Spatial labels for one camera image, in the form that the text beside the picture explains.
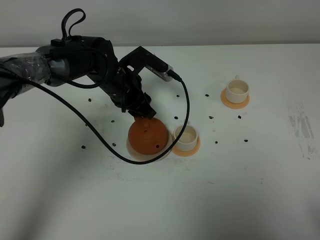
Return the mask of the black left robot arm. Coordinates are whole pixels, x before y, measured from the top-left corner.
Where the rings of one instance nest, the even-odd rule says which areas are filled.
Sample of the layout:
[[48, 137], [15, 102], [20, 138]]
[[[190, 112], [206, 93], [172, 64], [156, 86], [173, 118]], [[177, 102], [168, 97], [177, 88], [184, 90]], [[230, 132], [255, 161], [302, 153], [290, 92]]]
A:
[[162, 74], [168, 65], [141, 46], [118, 60], [112, 43], [102, 37], [53, 39], [35, 52], [0, 59], [0, 106], [32, 88], [43, 89], [44, 84], [68, 84], [101, 88], [122, 112], [152, 118], [156, 111], [139, 75], [143, 68]]

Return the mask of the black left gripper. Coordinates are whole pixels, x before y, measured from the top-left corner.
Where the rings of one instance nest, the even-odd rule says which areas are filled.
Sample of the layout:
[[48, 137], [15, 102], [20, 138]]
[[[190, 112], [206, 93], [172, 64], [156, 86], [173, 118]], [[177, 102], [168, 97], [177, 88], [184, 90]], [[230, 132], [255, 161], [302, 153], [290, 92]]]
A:
[[123, 68], [115, 56], [113, 45], [102, 37], [69, 37], [65, 42], [67, 55], [63, 78], [74, 81], [88, 76], [111, 98], [112, 102], [133, 117], [153, 118], [151, 97], [144, 94], [140, 76]]

